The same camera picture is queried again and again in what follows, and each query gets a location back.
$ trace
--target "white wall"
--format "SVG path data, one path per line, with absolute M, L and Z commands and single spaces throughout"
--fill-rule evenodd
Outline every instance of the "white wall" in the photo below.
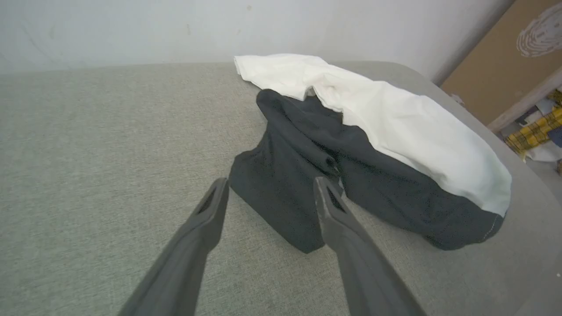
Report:
M 386 60 L 434 82 L 470 52 L 514 0 L 346 0 L 320 52 L 326 59 Z
M 513 0 L 0 1 L 0 74 L 293 52 L 436 80 Z

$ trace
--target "stitching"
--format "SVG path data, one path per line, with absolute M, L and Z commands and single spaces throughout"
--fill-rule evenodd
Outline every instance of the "stitching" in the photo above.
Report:
M 486 237 L 488 237 L 488 235 L 492 232 L 493 227 L 496 225 L 496 220 L 497 220 L 497 217 L 498 217 L 498 216 L 499 216 L 499 215 L 496 214 L 496 217 L 494 217 L 494 219 L 493 219 L 492 228 L 490 228 L 490 230 L 484 235 L 484 238 L 482 238 L 482 241 L 481 241 L 481 242 L 483 242 L 484 240 L 486 240 Z

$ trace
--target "wooden frame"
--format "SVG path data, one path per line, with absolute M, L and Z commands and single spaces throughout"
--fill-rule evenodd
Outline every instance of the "wooden frame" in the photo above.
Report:
M 506 127 L 518 117 L 523 115 L 540 99 L 544 98 L 552 90 L 562 85 L 562 67 L 558 68 L 554 73 L 547 77 L 541 84 L 521 98 L 519 102 L 514 104 L 509 110 L 498 116 L 494 121 L 488 124 L 488 129 L 497 133 Z

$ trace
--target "dark gray garment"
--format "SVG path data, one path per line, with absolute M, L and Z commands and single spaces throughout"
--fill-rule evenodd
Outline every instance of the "dark gray garment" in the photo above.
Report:
M 501 216 L 376 151 L 363 130 L 343 125 L 342 115 L 318 98 L 299 101 L 263 90 L 257 105 L 268 125 L 257 147 L 234 159 L 231 186 L 299 250 L 324 245 L 312 194 L 321 175 L 343 193 L 341 179 L 353 202 L 440 249 L 483 242 L 500 229 Z
M 558 147 L 562 147 L 562 126 L 549 131 L 547 135 L 554 142 L 554 144 L 556 144 Z

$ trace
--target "white drawing on cardboard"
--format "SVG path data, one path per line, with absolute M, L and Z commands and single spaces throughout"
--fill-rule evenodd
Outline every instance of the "white drawing on cardboard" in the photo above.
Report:
M 543 56 L 559 49 L 562 49 L 562 2 L 544 10 L 517 37 L 517 50 L 524 57 Z

